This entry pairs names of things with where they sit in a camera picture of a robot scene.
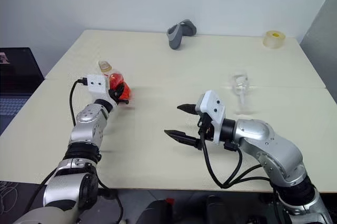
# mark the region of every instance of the yellow tape roll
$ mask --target yellow tape roll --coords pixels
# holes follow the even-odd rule
[[[283,45],[284,40],[285,35],[282,32],[270,30],[267,33],[265,33],[263,44],[265,47],[277,49]]]

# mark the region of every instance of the table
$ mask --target table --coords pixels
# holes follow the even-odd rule
[[[86,71],[95,72],[96,60],[106,57],[106,53],[114,50],[116,46],[114,43],[108,45],[108,39],[105,39],[103,34],[107,37],[118,37],[117,32],[85,32],[47,75],[46,80],[1,135],[0,180],[40,183],[63,158],[73,127],[68,107],[72,82],[85,76],[88,73]],[[228,118],[256,118],[267,121],[279,135],[293,141],[300,148],[308,173],[318,190],[337,191],[337,174],[333,172],[337,147],[334,130],[337,106],[305,55],[302,57],[301,51],[296,49],[295,40],[289,39],[286,43],[287,47],[290,46],[287,49],[289,51],[283,52],[283,58],[287,58],[287,53],[292,54],[292,51],[296,55],[294,63],[282,63],[283,66],[290,65],[287,73],[274,64],[276,73],[269,71],[269,77],[261,77],[264,74],[255,70],[257,64],[251,60],[248,67],[251,70],[247,71],[249,76],[253,76],[253,86],[247,95],[249,113],[240,114],[239,99],[232,93],[227,77],[228,72],[234,68],[231,69],[226,64],[223,68],[227,70],[224,72],[215,71],[215,68],[220,69],[219,63],[208,64],[205,67],[195,64],[195,61],[192,61],[191,68],[187,68],[186,71],[179,66],[174,67],[168,55],[172,55],[173,61],[187,65],[192,59],[192,54],[184,51],[190,48],[187,44],[192,39],[184,40],[186,47],[177,52],[163,48],[162,58],[149,62],[149,55],[154,58],[155,54],[153,51],[146,53],[151,49],[148,44],[144,45],[142,34],[152,37],[153,42],[158,41],[159,39],[155,38],[163,37],[163,34],[137,35],[121,32],[122,37],[130,37],[130,34],[138,39],[131,39],[129,46],[121,39],[118,44],[124,44],[124,57],[116,56],[117,60],[113,62],[118,63],[116,65],[131,86],[133,99],[129,105],[121,106],[117,112],[111,114],[101,146],[103,157],[97,166],[98,174],[107,186],[218,190],[207,172],[203,154],[192,147],[178,144],[163,132],[164,129],[177,129],[196,136],[198,117],[183,113],[176,107],[182,103],[195,103],[201,93],[214,89],[226,103]],[[203,36],[201,41],[217,44],[212,38],[218,42],[222,41],[222,38],[217,36]],[[260,38],[244,38],[242,43],[247,41],[246,43],[251,45],[258,39]],[[96,41],[100,45],[95,47],[95,43],[90,41]],[[76,50],[82,57],[75,56]],[[271,50],[269,53],[276,60],[277,56],[274,54],[280,52]],[[253,49],[251,54],[256,57],[260,55]],[[211,53],[203,57],[201,62],[215,62],[213,56]],[[130,63],[131,57],[135,58],[133,63],[136,65]],[[214,57],[217,61],[225,62],[225,58],[221,59],[219,53]],[[265,61],[265,65],[266,62],[270,66],[273,64],[272,60]],[[301,67],[301,74],[290,70],[295,64]],[[128,65],[134,71],[126,71],[124,67]],[[170,75],[167,68],[171,69],[173,74]],[[200,74],[197,69],[203,68],[205,71]],[[66,72],[70,69],[73,69],[72,74],[67,75]],[[297,75],[297,79],[301,81],[291,81],[291,78],[287,77],[290,75],[293,78]],[[270,86],[271,79],[278,83],[275,87]],[[74,92],[75,113],[90,102],[92,100],[87,87],[79,85]],[[236,166],[237,153],[226,151],[211,142],[207,145],[214,172],[224,181]],[[244,155],[242,170],[255,164],[257,161],[254,158]],[[262,169],[256,170],[252,175],[265,176]],[[270,191],[271,188],[265,181],[250,181],[238,184],[230,190]]]

